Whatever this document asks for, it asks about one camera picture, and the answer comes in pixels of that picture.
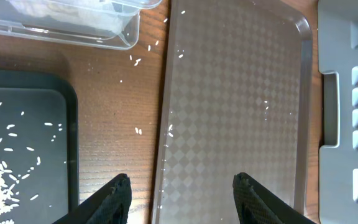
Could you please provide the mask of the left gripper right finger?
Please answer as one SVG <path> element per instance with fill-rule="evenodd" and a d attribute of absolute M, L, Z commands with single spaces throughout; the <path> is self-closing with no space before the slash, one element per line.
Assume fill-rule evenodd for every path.
<path fill-rule="evenodd" d="M 314 224 L 245 172 L 232 183 L 241 224 Z"/>

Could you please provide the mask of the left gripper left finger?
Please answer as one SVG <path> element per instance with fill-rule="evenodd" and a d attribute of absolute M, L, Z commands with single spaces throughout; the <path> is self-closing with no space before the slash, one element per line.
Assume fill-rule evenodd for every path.
<path fill-rule="evenodd" d="M 131 202 L 130 178 L 119 174 L 53 224 L 126 224 Z"/>

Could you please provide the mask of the white tissue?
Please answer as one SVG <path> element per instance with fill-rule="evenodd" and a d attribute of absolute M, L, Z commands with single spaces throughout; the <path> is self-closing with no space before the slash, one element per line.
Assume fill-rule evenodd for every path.
<path fill-rule="evenodd" d="M 122 32 L 125 26 L 114 7 L 107 1 L 10 1 L 19 13 L 32 17 L 51 17 L 59 22 L 88 26 L 95 29 Z"/>

